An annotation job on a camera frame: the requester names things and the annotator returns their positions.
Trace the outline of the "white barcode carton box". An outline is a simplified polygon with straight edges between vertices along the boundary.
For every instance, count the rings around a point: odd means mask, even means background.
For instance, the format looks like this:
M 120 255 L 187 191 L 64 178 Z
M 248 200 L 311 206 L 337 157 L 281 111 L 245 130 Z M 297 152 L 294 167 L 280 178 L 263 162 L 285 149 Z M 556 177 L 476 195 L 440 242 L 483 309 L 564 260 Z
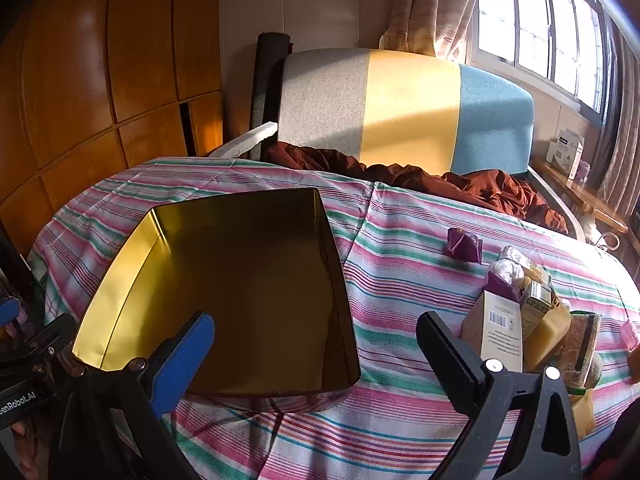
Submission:
M 461 339 L 483 361 L 499 360 L 510 372 L 523 370 L 521 307 L 492 292 L 482 292 L 462 323 Z

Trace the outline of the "yellow sponge block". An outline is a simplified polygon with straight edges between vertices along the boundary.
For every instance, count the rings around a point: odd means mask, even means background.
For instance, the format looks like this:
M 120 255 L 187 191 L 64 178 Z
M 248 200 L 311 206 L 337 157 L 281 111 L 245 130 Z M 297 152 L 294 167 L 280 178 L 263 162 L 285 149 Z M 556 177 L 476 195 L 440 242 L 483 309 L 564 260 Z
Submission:
M 579 440 L 585 439 L 596 429 L 592 390 L 587 389 L 583 394 L 571 394 L 570 405 L 572 406 L 577 437 Z
M 570 310 L 560 304 L 549 310 L 523 342 L 523 370 L 540 367 L 570 329 Z

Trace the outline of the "purple snack packet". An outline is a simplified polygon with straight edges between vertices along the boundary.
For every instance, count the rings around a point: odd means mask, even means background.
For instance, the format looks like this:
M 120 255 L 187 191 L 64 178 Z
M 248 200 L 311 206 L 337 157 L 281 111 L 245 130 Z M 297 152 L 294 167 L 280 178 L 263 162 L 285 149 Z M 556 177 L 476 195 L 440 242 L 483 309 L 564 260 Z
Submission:
M 513 276 L 503 276 L 491 270 L 489 270 L 487 273 L 487 280 L 486 284 L 484 285 L 484 291 L 491 292 L 496 296 L 514 301 L 517 304 L 520 302 L 521 298 L 521 294 L 518 291 L 518 288 L 514 285 Z
M 447 233 L 445 252 L 451 258 L 467 263 L 483 261 L 483 240 L 460 228 L 450 228 Z

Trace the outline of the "small green white box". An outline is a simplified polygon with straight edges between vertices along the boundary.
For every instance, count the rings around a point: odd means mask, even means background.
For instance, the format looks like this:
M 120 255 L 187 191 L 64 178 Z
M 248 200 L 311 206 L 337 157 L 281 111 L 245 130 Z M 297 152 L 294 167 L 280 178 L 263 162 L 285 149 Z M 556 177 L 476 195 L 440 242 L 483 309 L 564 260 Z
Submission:
M 544 304 L 541 301 L 529 298 L 524 304 L 521 303 L 522 337 L 526 339 L 541 319 L 551 309 L 552 304 Z

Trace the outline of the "long wafer biscuit pack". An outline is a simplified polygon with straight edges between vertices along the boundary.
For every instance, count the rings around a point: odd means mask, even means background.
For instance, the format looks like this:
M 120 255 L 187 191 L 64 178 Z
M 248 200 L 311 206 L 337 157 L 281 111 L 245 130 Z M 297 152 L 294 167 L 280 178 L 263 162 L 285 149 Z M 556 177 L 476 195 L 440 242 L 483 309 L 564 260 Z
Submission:
M 561 341 L 558 369 L 570 390 L 587 390 L 584 381 L 597 347 L 601 315 L 578 311 L 572 314 L 570 329 Z

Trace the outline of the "clear plastic bag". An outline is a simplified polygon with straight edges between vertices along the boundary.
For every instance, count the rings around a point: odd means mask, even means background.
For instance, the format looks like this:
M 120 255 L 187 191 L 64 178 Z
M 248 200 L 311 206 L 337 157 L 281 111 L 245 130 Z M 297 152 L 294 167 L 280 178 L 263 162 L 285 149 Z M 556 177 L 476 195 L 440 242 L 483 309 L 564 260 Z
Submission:
M 491 263 L 489 272 L 497 278 L 500 278 L 500 280 L 503 280 L 509 286 L 515 285 L 525 276 L 523 267 L 508 258 L 500 258 Z

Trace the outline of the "cream blue sock roll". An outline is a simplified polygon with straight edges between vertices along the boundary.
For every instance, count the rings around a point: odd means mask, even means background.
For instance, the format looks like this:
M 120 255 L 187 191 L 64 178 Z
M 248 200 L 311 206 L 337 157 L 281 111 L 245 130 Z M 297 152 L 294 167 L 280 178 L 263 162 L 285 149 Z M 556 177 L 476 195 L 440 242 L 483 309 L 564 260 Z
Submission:
M 598 352 L 594 352 L 584 381 L 585 389 L 593 389 L 600 382 L 602 377 L 602 366 L 603 364 L 600 354 Z

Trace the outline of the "green yellow noodle pack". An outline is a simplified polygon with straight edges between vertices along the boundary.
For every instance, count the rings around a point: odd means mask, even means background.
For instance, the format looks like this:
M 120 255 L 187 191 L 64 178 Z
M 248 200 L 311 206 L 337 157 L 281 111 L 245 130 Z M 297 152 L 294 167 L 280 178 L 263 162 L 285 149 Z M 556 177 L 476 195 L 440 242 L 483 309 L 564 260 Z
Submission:
M 533 262 L 533 260 L 524 255 L 518 248 L 508 245 L 502 248 L 500 252 L 501 259 L 508 259 L 514 263 L 519 264 L 525 272 L 529 272 L 533 275 L 533 278 L 541 283 L 548 284 L 550 281 L 550 274 L 540 264 Z

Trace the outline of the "gold metal tin box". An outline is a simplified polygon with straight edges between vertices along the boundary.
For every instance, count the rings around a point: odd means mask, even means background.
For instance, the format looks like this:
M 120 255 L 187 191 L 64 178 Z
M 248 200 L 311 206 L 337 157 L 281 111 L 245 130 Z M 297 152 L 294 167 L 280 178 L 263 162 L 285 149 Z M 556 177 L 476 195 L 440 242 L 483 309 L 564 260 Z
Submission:
M 150 209 L 91 299 L 74 355 L 120 370 L 198 311 L 213 318 L 215 339 L 190 385 L 196 396 L 318 396 L 360 378 L 343 268 L 315 188 Z

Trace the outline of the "striped pink green bedsheet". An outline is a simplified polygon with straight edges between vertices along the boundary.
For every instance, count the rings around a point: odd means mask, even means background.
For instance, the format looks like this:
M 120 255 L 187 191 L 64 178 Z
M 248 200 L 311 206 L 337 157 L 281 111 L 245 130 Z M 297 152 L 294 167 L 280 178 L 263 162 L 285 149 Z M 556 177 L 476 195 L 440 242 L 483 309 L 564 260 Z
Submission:
M 127 235 L 153 206 L 273 188 L 316 188 L 343 263 L 362 376 L 319 414 L 244 415 L 183 401 L 168 425 L 204 479 L 425 479 L 464 419 L 416 344 L 419 315 L 452 330 L 480 294 L 486 269 L 462 266 L 444 246 L 452 226 L 478 235 L 483 259 L 514 246 L 550 273 L 577 310 L 601 315 L 603 375 L 589 463 L 638 398 L 620 336 L 639 318 L 639 293 L 620 262 L 577 240 L 504 214 L 353 178 L 243 159 L 166 157 L 115 174 L 63 206 L 39 233 L 28 263 L 46 289 L 46 315 L 81 316 Z

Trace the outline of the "rust brown blanket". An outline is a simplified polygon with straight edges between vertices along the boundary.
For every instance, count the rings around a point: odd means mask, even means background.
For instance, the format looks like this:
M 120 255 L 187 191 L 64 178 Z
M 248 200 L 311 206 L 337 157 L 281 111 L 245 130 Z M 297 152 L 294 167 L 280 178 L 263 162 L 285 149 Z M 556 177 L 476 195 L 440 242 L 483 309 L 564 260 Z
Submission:
M 564 235 L 570 232 L 562 214 L 553 210 L 542 194 L 530 184 L 499 169 L 480 170 L 464 176 L 453 172 L 433 176 L 418 166 L 367 166 L 337 150 L 307 148 L 281 141 L 266 148 L 262 160 L 288 169 L 325 171 L 381 182 L 395 188 L 483 207 Z

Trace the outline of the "wooden bedside table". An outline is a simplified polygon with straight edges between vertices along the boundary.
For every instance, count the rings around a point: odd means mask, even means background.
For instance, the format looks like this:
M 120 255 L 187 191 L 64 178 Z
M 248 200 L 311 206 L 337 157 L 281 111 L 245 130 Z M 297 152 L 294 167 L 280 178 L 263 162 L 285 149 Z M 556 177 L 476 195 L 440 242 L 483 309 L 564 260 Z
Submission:
M 617 234 L 625 235 L 628 233 L 628 226 L 623 217 L 616 214 L 603 200 L 600 200 L 596 192 L 589 186 L 570 180 L 544 159 L 533 158 L 530 161 L 530 166 L 552 188 L 558 188 L 562 196 L 567 196 L 570 201 L 570 210 L 576 214 L 581 226 L 586 225 L 585 222 L 582 222 L 582 217 L 586 216 L 588 223 L 593 226 L 596 225 L 596 221 L 600 221 Z

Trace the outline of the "white carton on table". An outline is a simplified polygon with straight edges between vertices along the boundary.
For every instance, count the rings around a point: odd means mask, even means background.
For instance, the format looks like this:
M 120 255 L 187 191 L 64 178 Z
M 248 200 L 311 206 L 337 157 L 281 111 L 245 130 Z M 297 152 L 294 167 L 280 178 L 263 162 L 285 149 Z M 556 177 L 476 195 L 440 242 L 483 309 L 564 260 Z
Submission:
M 583 136 L 572 130 L 563 129 L 549 143 L 546 162 L 565 177 L 573 180 L 582 159 L 584 144 Z

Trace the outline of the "beige curtain right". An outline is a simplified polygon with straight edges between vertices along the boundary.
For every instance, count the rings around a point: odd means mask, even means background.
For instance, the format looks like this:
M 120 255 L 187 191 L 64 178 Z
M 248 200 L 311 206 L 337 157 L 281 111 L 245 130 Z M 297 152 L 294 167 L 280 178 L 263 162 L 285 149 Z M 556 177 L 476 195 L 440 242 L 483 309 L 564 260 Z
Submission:
M 589 182 L 616 214 L 639 201 L 639 59 L 610 18 L 606 25 L 606 97 Z

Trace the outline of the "beige curtain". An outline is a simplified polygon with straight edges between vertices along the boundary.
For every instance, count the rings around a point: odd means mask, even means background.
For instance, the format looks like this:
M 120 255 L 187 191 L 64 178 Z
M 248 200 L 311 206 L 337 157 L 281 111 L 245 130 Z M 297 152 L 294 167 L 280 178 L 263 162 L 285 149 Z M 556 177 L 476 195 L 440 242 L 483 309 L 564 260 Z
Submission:
M 639 59 L 610 18 L 606 25 L 606 97 L 589 182 L 616 214 L 639 201 Z
M 378 46 L 462 63 L 476 0 L 394 0 Z

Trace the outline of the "wooden wardrobe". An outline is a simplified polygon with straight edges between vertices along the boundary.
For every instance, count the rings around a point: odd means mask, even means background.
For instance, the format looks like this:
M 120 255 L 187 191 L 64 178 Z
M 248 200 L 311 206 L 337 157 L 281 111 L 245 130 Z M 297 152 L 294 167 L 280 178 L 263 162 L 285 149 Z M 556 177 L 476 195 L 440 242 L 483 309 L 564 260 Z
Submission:
M 219 0 L 28 0 L 1 36 L 1 223 L 18 252 L 96 182 L 221 142 Z

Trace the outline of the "tricolour foam headboard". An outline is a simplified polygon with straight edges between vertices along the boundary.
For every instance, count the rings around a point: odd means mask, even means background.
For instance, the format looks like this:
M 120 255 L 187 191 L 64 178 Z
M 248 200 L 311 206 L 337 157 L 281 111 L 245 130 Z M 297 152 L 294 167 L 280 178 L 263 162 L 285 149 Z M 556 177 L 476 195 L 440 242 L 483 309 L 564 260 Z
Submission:
M 429 174 L 524 174 L 534 100 L 469 65 L 391 50 L 317 49 L 283 64 L 278 138 Z

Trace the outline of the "beige curtain left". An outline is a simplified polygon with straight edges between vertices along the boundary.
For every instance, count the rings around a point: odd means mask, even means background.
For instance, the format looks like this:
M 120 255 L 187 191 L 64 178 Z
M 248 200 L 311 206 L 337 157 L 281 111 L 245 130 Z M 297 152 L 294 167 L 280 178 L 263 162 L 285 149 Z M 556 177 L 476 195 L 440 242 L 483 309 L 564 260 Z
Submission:
M 462 63 L 476 0 L 394 0 L 378 46 Z

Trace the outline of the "white bed rail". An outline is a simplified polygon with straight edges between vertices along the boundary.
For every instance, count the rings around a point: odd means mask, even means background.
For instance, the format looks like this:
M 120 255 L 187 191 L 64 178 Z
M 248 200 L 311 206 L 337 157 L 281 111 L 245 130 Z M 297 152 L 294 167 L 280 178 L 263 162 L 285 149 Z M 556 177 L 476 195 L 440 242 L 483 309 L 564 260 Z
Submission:
M 278 132 L 278 124 L 276 122 L 265 122 L 264 124 L 242 133 L 237 138 L 222 144 L 219 148 L 215 148 L 209 155 L 209 158 L 238 158 L 249 152 L 252 148 L 256 148 L 263 140 L 274 136 Z

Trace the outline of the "window with metal frame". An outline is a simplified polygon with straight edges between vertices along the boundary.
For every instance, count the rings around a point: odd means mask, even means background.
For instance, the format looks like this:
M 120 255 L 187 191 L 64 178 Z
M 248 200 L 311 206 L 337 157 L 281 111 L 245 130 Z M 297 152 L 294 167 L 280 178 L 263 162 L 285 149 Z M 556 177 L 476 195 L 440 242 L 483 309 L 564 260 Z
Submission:
M 476 0 L 470 60 L 602 122 L 608 46 L 598 0 Z

